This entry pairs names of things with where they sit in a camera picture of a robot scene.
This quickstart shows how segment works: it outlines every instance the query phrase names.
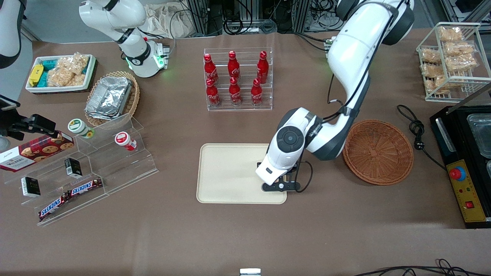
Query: acrylic bottle rack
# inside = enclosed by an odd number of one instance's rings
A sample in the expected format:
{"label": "acrylic bottle rack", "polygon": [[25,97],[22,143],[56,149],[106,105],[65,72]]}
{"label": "acrylic bottle rack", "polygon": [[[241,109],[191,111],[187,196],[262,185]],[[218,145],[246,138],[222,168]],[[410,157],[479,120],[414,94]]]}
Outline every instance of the acrylic bottle rack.
{"label": "acrylic bottle rack", "polygon": [[[230,77],[228,75],[228,52],[235,51],[237,61],[241,69],[241,88],[242,104],[239,106],[232,105],[228,88],[230,86]],[[255,107],[252,105],[251,93],[252,82],[257,77],[257,62],[259,61],[259,53],[266,51],[268,53],[267,61],[269,64],[267,82],[261,84],[263,89],[263,103]],[[221,99],[219,107],[212,107],[206,97],[208,111],[251,111],[251,110],[272,110],[273,109],[273,49],[271,47],[253,47],[253,48],[214,48],[205,49],[205,54],[210,54],[212,61],[217,67],[218,82],[215,87],[218,89],[218,94]],[[206,74],[204,73],[204,89],[206,91]]]}

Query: table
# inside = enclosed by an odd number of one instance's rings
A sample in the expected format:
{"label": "table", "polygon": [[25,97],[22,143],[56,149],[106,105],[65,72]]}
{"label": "table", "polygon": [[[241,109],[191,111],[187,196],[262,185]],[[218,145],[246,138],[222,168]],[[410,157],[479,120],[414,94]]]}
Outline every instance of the table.
{"label": "table", "polygon": [[[357,121],[379,119],[403,131],[396,111],[409,106],[427,128],[428,152],[441,161],[429,117],[445,104],[424,101],[415,52],[429,29],[411,31],[394,46],[381,46],[370,69],[371,86]],[[331,37],[334,33],[317,34]],[[264,112],[208,112],[204,48],[274,46],[274,107]],[[33,57],[90,53],[99,60],[96,79],[128,70],[116,43],[33,43]],[[465,230],[446,173],[422,152],[402,183],[378,187],[354,176],[342,158],[314,166],[309,188],[281,205],[201,204],[196,200],[199,149],[205,143],[269,143],[286,111],[305,107],[323,116],[331,73],[322,51],[293,35],[243,35],[182,39],[169,69],[137,81],[135,117],[159,173],[47,227],[20,207],[3,186],[0,197],[2,275],[354,275],[397,265],[455,266],[491,273],[491,230]],[[83,116],[86,93],[31,95],[23,91],[19,113],[39,113],[66,131]],[[335,80],[331,98],[345,99]],[[26,140],[33,138],[26,135]],[[300,173],[306,181],[309,170]]]}

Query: wicker basket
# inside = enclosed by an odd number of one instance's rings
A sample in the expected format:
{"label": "wicker basket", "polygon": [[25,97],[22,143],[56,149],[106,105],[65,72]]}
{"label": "wicker basket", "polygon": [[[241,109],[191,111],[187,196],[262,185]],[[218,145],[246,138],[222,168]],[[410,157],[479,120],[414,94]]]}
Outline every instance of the wicker basket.
{"label": "wicker basket", "polygon": [[411,172],[414,161],[406,136],[395,126],[378,120],[353,125],[343,157],[354,174],[375,185],[401,182]]}
{"label": "wicker basket", "polygon": [[[133,116],[133,114],[135,114],[136,107],[138,105],[138,101],[140,100],[140,88],[138,87],[138,83],[136,82],[135,78],[130,73],[121,72],[121,71],[109,73],[109,74],[105,75],[104,77],[125,77],[125,78],[132,81],[133,85],[131,87],[130,96],[128,97],[128,100],[126,101],[126,105],[125,105],[123,114],[129,113],[129,114],[131,114],[131,116]],[[92,90],[90,91],[89,97],[87,98],[87,102],[89,102],[90,98],[94,94],[95,87],[97,87],[97,85],[99,84],[101,79],[102,78],[100,78],[92,87]],[[93,125],[94,127],[102,125],[102,124],[109,121],[109,120],[92,118],[87,113],[85,113],[85,117],[87,118],[87,121],[91,125]],[[127,122],[128,121],[121,120],[121,121],[118,121],[118,125],[119,124],[124,125]]]}

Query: acrylic display shelf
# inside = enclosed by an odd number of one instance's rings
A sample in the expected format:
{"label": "acrylic display shelf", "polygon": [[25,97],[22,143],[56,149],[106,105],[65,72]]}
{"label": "acrylic display shelf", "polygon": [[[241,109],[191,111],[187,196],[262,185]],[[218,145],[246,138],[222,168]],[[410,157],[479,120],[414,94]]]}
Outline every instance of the acrylic display shelf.
{"label": "acrylic display shelf", "polygon": [[[38,222],[38,212],[64,192],[93,179],[102,179],[101,187],[68,200],[38,223],[46,226],[158,172],[139,133],[142,129],[142,125],[128,114],[108,121],[94,128],[94,137],[91,139],[75,136],[76,147],[15,173],[2,171],[5,184],[19,187],[21,205],[34,208],[32,221]],[[134,151],[128,151],[114,142],[114,136],[121,131],[126,131],[137,142]],[[80,162],[82,178],[75,179],[66,174],[64,161],[67,158]],[[26,176],[38,180],[40,196],[22,196],[21,179]]]}
{"label": "acrylic display shelf", "polygon": [[[228,75],[228,52],[235,51],[237,61],[240,64],[241,80],[239,87],[241,88],[242,104],[233,106],[230,100],[228,88],[230,86],[230,77]],[[269,64],[268,80],[265,84],[261,84],[263,89],[263,103],[255,107],[252,105],[251,93],[252,81],[257,77],[257,62],[259,61],[259,53],[266,51],[268,53],[267,61]],[[215,48],[205,49],[205,54],[212,56],[212,61],[217,67],[218,82],[215,86],[218,89],[218,94],[221,99],[219,107],[212,107],[206,97],[206,74],[204,74],[204,89],[206,104],[208,111],[247,111],[247,110],[272,110],[273,109],[273,49],[271,47],[253,47],[253,48]]]}

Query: wire basket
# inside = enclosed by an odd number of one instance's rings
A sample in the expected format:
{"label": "wire basket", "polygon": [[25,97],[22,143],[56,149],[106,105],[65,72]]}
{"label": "wire basket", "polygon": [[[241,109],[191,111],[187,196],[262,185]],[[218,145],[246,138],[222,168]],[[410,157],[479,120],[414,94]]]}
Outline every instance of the wire basket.
{"label": "wire basket", "polygon": [[[453,28],[458,27],[462,32],[462,41],[469,41],[475,44],[476,53],[473,56],[478,64],[475,69],[451,71],[445,64],[445,59],[448,57],[445,55],[443,49],[445,41],[442,41],[439,33],[440,28]],[[477,90],[481,89],[488,83],[491,83],[491,70],[486,58],[486,53],[482,44],[481,36],[479,34],[479,23],[454,23],[454,22],[440,22],[428,33],[423,41],[418,45],[416,51],[419,55],[420,65],[426,64],[423,61],[423,52],[438,51],[439,58],[436,64],[441,64],[442,76],[438,82],[438,86],[429,87],[427,82],[432,82],[433,78],[429,78],[422,73],[423,83],[426,87],[426,101],[433,102],[447,102],[458,103],[462,99],[473,94]]]}

